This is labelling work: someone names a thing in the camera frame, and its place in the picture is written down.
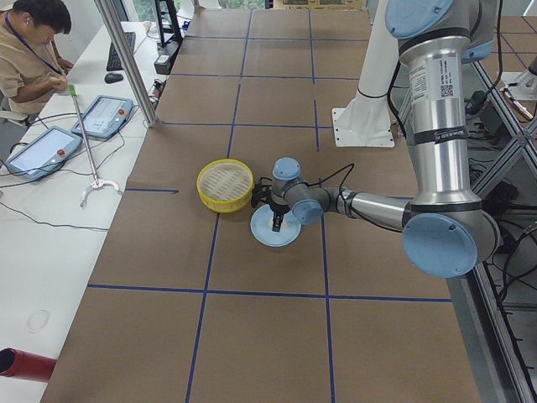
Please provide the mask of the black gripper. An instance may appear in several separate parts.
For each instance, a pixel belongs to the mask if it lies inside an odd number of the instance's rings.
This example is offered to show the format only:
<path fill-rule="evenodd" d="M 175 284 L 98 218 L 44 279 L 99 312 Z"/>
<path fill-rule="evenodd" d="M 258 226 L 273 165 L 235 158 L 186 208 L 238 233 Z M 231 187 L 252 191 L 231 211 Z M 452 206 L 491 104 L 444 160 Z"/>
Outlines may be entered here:
<path fill-rule="evenodd" d="M 284 220 L 283 216 L 289 211 L 289 207 L 286 204 L 279 204 L 276 201 L 270 201 L 269 206 L 273 212 L 272 231 L 279 233 Z"/>

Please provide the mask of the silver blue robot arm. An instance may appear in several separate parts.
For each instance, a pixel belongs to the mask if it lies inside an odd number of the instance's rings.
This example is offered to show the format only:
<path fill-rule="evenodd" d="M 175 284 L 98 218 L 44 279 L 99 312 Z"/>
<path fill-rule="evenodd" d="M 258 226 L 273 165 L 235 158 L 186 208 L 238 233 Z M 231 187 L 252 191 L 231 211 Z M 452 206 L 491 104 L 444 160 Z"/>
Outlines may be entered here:
<path fill-rule="evenodd" d="M 301 180 L 299 163 L 284 157 L 268 194 L 272 229 L 279 231 L 285 213 L 302 225 L 326 212 L 362 219 L 401 232 L 409 261 L 440 278 L 464 275 L 492 255 L 499 231 L 470 184 L 461 68 L 490 54 L 499 14 L 495 1 L 389 2 L 385 25 L 409 70 L 407 145 L 417 196 L 401 201 L 343 186 L 315 188 Z"/>

